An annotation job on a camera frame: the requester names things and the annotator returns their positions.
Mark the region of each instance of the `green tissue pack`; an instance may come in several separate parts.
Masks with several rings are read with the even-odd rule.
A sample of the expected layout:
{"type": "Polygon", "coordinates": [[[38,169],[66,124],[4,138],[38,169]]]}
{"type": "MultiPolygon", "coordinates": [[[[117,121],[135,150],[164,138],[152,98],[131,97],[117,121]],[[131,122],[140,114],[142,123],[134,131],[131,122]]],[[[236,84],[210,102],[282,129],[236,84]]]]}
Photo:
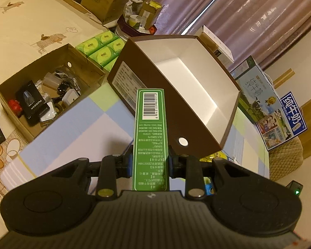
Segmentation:
{"type": "Polygon", "coordinates": [[[78,49],[85,55],[90,56],[91,54],[95,53],[97,50],[101,49],[103,46],[105,46],[105,44],[103,44],[97,38],[93,37],[77,45],[76,49],[78,49]]]}
{"type": "Polygon", "coordinates": [[[115,52],[120,53],[126,43],[122,38],[119,38],[111,43],[108,46],[115,52]]]}
{"type": "Polygon", "coordinates": [[[110,47],[105,46],[90,55],[90,58],[100,64],[102,67],[114,60],[119,54],[110,47]]]}
{"type": "Polygon", "coordinates": [[[106,31],[106,32],[96,35],[95,38],[99,40],[101,43],[103,43],[104,45],[107,45],[117,40],[119,37],[116,34],[112,33],[111,31],[106,31]]]}

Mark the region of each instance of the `open box lid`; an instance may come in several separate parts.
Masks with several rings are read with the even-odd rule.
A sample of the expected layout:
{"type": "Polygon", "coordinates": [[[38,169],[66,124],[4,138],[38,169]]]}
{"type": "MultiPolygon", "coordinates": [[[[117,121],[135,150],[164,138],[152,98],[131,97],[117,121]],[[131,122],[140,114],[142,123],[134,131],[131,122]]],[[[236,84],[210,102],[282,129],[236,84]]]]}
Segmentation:
{"type": "Polygon", "coordinates": [[[178,153],[201,158],[223,148],[240,88],[196,36],[131,38],[109,82],[122,62],[147,88],[164,89],[169,144],[178,153]],[[187,146],[179,144],[181,137],[187,146]]]}

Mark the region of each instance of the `bedsheet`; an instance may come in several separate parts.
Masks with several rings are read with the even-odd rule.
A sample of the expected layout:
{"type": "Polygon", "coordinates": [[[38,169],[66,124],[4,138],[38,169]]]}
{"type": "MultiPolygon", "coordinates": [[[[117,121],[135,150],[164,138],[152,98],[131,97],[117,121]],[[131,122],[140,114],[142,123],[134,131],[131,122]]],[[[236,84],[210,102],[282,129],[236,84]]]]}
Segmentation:
{"type": "MultiPolygon", "coordinates": [[[[67,43],[76,46],[107,30],[87,10],[79,11],[67,2],[0,0],[0,84],[42,55],[67,43]]],[[[27,141],[16,130],[1,104],[0,127],[7,139],[0,145],[0,166],[2,163],[6,166],[27,141]]],[[[6,192],[0,180],[0,202],[6,192]]],[[[6,231],[0,215],[0,236],[6,231]]]]}

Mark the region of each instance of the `yellow object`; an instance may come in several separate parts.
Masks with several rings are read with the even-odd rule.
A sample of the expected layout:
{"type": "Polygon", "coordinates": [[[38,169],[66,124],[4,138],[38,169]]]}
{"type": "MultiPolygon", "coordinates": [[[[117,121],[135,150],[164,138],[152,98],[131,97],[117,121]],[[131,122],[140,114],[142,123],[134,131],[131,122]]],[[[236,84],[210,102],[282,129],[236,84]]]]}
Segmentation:
{"type": "Polygon", "coordinates": [[[266,100],[265,102],[268,104],[268,105],[272,105],[276,102],[276,98],[274,96],[271,96],[268,100],[266,100]]]}
{"type": "Polygon", "coordinates": [[[154,7],[155,9],[161,8],[161,5],[160,5],[160,4],[157,4],[156,2],[153,2],[153,1],[150,2],[150,6],[151,6],[151,7],[154,7]]]}
{"type": "Polygon", "coordinates": [[[219,151],[219,152],[216,152],[216,153],[211,154],[209,156],[206,156],[206,157],[200,159],[199,161],[202,161],[202,162],[212,162],[212,159],[213,158],[217,158],[217,157],[223,158],[223,159],[226,159],[226,160],[228,159],[226,154],[224,154],[222,151],[219,151]]]}

